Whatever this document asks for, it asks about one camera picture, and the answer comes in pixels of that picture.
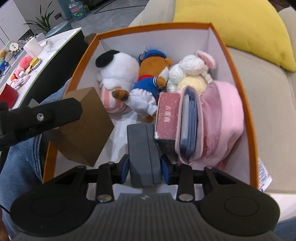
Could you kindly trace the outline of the white pink crochet bunny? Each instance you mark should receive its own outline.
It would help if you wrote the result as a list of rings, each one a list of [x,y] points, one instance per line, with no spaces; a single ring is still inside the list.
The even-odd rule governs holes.
[[[187,55],[170,69],[166,91],[181,92],[190,86],[201,95],[213,81],[210,70],[215,68],[215,59],[206,52],[198,50],[194,55]]]

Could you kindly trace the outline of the potted green plant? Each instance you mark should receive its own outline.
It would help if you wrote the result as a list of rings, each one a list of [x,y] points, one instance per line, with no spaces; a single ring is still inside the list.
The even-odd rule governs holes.
[[[29,27],[35,26],[37,30],[48,33],[52,29],[50,24],[50,18],[53,15],[54,11],[49,11],[49,8],[51,7],[52,3],[53,1],[50,1],[44,11],[42,9],[42,5],[40,5],[39,15],[36,16],[34,20],[26,20],[24,25],[27,25]]]

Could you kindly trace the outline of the brown sailor bear plush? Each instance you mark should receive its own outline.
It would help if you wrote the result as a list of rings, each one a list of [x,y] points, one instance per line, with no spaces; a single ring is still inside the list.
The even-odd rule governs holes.
[[[166,87],[169,70],[174,63],[165,53],[156,49],[142,53],[139,60],[137,83],[131,91],[114,90],[112,96],[140,115],[144,122],[151,123],[158,111],[159,93]]]

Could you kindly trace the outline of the yellow toy on plate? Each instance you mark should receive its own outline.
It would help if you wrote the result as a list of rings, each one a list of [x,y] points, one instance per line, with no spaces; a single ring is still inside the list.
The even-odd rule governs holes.
[[[34,58],[30,63],[29,67],[26,69],[26,73],[29,74],[33,70],[39,67],[39,65],[42,63],[42,59],[36,57]]]

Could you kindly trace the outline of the red cup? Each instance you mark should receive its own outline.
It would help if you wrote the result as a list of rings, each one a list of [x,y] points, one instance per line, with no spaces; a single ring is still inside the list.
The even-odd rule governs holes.
[[[5,102],[8,108],[12,108],[18,98],[18,92],[8,84],[1,87],[0,101]]]

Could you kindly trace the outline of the yellow cushion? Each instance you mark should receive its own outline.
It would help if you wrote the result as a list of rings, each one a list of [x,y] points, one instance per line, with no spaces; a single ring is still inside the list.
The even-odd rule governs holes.
[[[212,23],[227,46],[295,71],[287,27],[269,1],[176,1],[174,21]]]

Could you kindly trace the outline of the orange cardboard box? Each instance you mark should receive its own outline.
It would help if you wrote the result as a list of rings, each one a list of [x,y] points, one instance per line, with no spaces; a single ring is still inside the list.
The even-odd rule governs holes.
[[[164,181],[161,154],[259,187],[244,87],[216,29],[164,23],[95,35],[63,93],[81,118],[49,132],[43,180],[56,161],[94,167],[129,154],[134,188]]]

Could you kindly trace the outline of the beige sofa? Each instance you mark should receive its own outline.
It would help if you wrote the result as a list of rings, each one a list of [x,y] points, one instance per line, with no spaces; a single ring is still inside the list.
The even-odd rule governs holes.
[[[253,54],[228,48],[215,24],[173,23],[174,1],[150,1],[128,29],[125,49],[149,49],[177,62],[196,50],[214,57],[216,80],[236,84],[247,129],[222,162],[226,173],[259,185],[259,165],[272,178],[266,188],[280,207],[280,219],[295,216],[295,73]]]

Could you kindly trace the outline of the grey round stool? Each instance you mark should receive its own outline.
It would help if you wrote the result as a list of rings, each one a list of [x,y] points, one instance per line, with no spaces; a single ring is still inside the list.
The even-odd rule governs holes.
[[[46,33],[45,38],[55,36],[68,30],[72,30],[72,26],[69,21],[64,21],[62,23],[59,23],[58,25],[53,27],[48,33]]]

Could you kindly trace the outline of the white paper cup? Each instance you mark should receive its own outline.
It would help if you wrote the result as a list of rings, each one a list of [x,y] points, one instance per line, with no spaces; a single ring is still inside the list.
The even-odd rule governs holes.
[[[23,49],[32,58],[37,57],[43,51],[43,47],[39,44],[35,37],[29,39],[29,41],[24,45]]]

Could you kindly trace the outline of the dark grey small box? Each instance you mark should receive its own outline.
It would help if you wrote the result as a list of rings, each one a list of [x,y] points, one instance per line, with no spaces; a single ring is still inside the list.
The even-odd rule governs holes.
[[[163,180],[154,125],[137,123],[127,126],[127,144],[131,185],[151,187]]]

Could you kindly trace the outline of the brown cardboard small box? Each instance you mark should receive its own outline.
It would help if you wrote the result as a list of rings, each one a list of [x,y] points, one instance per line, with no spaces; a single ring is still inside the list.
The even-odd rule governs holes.
[[[81,104],[80,119],[47,131],[45,135],[66,159],[93,167],[114,124],[95,88],[74,90],[63,97],[70,98]]]

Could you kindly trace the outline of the marble top coffee table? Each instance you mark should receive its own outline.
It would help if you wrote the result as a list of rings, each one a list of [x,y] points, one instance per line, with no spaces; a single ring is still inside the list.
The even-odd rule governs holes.
[[[41,103],[69,80],[88,45],[81,28],[75,28],[43,40],[46,43],[38,58],[41,64],[18,90],[14,108],[27,106],[31,99]]]

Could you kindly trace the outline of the pink fabric pouch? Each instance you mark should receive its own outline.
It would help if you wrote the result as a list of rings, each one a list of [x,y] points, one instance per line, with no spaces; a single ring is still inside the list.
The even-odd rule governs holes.
[[[237,88],[215,80],[201,95],[187,86],[180,97],[175,141],[180,162],[220,169],[244,130],[244,111]]]

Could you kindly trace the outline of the green water bottle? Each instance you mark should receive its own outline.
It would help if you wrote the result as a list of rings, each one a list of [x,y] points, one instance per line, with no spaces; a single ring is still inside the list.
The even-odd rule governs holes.
[[[75,20],[81,20],[86,17],[86,10],[81,1],[69,0],[69,10]]]

